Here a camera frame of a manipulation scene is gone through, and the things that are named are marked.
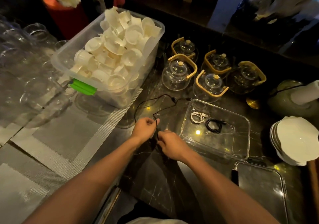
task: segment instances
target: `green handle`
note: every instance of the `green handle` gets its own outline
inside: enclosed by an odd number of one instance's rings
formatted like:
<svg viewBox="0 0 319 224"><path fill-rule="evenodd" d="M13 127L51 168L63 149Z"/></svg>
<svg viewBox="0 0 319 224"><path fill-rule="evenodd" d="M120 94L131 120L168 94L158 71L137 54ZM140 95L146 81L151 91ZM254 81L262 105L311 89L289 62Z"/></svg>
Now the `green handle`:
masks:
<svg viewBox="0 0 319 224"><path fill-rule="evenodd" d="M97 88L90 86L82 81L73 79L73 83L70 86L78 92L81 92L85 95L94 95L97 91Z"/></svg>

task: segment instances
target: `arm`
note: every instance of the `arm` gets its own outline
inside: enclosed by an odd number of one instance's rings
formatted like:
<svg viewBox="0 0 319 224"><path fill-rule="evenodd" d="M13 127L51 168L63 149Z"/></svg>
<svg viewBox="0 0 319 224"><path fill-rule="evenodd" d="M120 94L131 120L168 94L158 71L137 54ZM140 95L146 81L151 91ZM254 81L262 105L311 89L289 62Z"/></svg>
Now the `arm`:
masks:
<svg viewBox="0 0 319 224"><path fill-rule="evenodd" d="M52 194L24 224L80 224L92 219L104 194L129 162L134 150L156 129L150 118L138 120L132 136L112 153Z"/></svg>
<svg viewBox="0 0 319 224"><path fill-rule="evenodd" d="M237 185L219 173L175 133L159 132L163 153L185 163L208 189L214 204L228 224L278 224L277 220Z"/></svg>

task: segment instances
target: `white shirt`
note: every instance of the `white shirt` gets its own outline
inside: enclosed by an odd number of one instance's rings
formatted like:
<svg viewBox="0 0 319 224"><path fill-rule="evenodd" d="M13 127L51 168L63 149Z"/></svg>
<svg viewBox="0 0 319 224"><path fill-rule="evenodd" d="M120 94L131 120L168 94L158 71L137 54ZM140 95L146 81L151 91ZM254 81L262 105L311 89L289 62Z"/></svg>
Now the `white shirt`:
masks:
<svg viewBox="0 0 319 224"><path fill-rule="evenodd" d="M187 224L184 221L181 220L162 220L157 218L151 218L151 217L140 217L133 221L128 222L127 224Z"/></svg>

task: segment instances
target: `clear plastic tray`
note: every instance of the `clear plastic tray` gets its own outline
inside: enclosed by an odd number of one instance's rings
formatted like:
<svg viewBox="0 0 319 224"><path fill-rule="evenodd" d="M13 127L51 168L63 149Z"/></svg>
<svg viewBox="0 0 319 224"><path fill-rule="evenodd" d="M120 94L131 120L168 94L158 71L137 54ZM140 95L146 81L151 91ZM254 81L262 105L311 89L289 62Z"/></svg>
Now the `clear plastic tray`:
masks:
<svg viewBox="0 0 319 224"><path fill-rule="evenodd" d="M126 11L122 8L117 9L118 13ZM141 14L131 12L131 15L137 18L145 18ZM130 74L125 78L125 85L120 88L108 88L106 84L95 81L90 78L86 78L82 75L71 71L70 69L74 66L74 55L80 50L84 49L85 44L93 37L97 37L98 34L103 33L100 27L100 22L105 19L104 13L97 17L93 22L86 26L81 32L75 35L70 41L68 41L64 46L62 46L51 58L52 65L60 70L61 72L67 74L71 78L75 78L82 81L90 86L97 88L96 94L104 99L110 105L118 108L125 108L129 105L134 89L140 87L151 70L155 62L155 57L157 53L158 42L165 32L165 26L154 20L156 26L160 27L162 30L159 35L154 38L151 37L148 44L143 50L142 57L137 61L136 66L130 71ZM131 82L132 76L139 73L137 80L134 79L134 89L130 89L129 84Z"/></svg>
<svg viewBox="0 0 319 224"><path fill-rule="evenodd" d="M190 114L192 112L205 113L209 118L222 120L227 124L222 126L220 133L210 132L206 128L205 122L196 124L191 121ZM180 136L188 143L224 158L246 160L249 156L249 120L237 113L204 101L197 99L190 101Z"/></svg>

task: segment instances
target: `coiled white cable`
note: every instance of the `coiled white cable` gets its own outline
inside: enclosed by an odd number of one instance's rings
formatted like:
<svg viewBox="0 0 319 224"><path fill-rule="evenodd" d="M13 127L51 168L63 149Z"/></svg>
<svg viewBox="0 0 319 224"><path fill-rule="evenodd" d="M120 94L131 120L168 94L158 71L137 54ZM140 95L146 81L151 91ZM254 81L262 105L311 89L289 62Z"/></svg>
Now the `coiled white cable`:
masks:
<svg viewBox="0 0 319 224"><path fill-rule="evenodd" d="M200 121L196 121L196 120L194 119L194 116L199 117ZM198 124L199 124L199 123L203 123L203 122L205 121L205 117L208 117L208 115L206 115L205 113L192 112L192 113L190 114L190 119L192 120L192 122L198 123Z"/></svg>

